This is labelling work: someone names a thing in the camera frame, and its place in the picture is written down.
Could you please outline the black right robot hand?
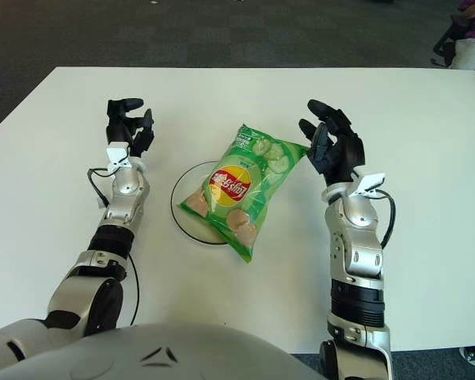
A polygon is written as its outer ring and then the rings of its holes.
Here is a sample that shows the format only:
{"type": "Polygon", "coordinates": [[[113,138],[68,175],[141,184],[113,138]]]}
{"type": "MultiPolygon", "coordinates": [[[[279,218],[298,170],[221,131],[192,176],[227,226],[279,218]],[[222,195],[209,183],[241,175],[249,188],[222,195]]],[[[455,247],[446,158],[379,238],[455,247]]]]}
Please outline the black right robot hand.
{"type": "Polygon", "coordinates": [[[320,123],[315,127],[310,121],[300,119],[298,125],[310,141],[306,156],[321,174],[327,186],[352,182],[352,172],[365,164],[361,138],[352,130],[351,121],[341,109],[334,109],[311,99],[308,109],[320,123]]]}

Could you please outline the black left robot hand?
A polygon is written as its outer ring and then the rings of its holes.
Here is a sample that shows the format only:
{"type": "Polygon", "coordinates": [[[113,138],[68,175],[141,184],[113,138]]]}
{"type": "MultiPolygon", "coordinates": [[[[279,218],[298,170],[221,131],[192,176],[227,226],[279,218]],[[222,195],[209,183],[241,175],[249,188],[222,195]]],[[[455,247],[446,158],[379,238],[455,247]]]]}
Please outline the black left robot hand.
{"type": "Polygon", "coordinates": [[[141,108],[143,104],[144,101],[140,98],[108,101],[106,127],[108,143],[127,143],[131,157],[140,158],[143,152],[149,150],[154,140],[154,120],[150,108],[143,116],[127,116],[130,111],[141,108]]]}

